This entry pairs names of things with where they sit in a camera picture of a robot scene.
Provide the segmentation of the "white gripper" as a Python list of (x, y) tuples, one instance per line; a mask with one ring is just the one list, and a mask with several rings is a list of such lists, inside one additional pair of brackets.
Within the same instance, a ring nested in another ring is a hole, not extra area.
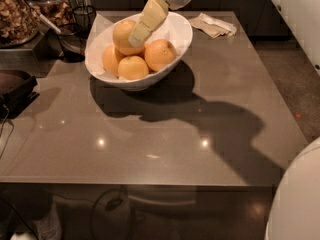
[(178, 10), (191, 0), (148, 0), (137, 24), (128, 37), (133, 47), (140, 47), (165, 21), (168, 9)]

